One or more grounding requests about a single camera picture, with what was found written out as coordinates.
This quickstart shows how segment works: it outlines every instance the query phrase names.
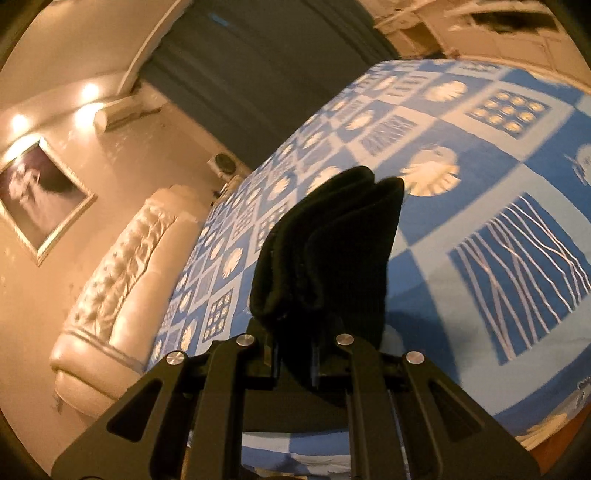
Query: gray curtain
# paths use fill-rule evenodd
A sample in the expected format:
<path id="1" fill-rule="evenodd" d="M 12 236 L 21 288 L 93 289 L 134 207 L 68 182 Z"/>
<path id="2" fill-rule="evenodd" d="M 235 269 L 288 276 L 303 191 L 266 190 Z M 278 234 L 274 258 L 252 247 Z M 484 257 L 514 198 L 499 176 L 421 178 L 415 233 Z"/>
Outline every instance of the gray curtain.
<path id="1" fill-rule="evenodd" d="M 398 58 L 355 0 L 195 0 L 140 72 L 251 168 Z"/>

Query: air conditioner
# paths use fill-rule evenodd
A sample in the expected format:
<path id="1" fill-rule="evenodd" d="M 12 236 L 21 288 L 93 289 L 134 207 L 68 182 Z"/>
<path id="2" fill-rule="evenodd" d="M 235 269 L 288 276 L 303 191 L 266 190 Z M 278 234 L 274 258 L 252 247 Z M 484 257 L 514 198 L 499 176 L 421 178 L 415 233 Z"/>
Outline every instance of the air conditioner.
<path id="1" fill-rule="evenodd" d="M 142 115 L 142 105 L 134 96 L 107 103 L 95 114 L 94 124 L 98 132 L 106 132 L 131 122 Z"/>

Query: black cloth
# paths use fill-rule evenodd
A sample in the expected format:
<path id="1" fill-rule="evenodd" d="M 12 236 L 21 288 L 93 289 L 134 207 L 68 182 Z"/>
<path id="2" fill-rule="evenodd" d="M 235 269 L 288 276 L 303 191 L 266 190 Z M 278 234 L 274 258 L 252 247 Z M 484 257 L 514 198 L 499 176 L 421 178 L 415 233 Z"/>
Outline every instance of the black cloth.
<path id="1" fill-rule="evenodd" d="M 401 179 L 375 183 L 370 169 L 355 167 L 295 205 L 265 240 L 251 312 L 273 332 L 299 381 L 309 377 L 312 339 L 321 356 L 338 333 L 379 348 L 387 263 L 403 198 Z"/>

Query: wooden floor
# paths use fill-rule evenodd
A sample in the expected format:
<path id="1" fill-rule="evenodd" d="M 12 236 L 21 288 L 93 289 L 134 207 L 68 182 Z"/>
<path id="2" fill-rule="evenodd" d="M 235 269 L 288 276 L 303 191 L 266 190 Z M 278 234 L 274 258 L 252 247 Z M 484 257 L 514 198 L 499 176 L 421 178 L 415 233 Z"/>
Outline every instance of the wooden floor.
<path id="1" fill-rule="evenodd" d="M 578 416 L 573 418 L 566 427 L 552 435 L 548 440 L 542 443 L 542 445 L 537 446 L 531 451 L 531 454 L 537 460 L 542 473 L 546 473 L 556 463 L 590 413 L 591 404 L 579 413 Z"/>

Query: speaker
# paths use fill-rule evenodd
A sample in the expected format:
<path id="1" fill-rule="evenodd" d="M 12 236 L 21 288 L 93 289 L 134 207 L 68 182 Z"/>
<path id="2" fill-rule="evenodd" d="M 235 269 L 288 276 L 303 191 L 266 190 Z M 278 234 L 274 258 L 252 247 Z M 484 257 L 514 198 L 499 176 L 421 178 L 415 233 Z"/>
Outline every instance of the speaker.
<path id="1" fill-rule="evenodd" d="M 228 153 L 218 153 L 207 161 L 209 168 L 218 178 L 228 183 L 236 175 L 248 177 L 250 171 L 239 160 Z"/>

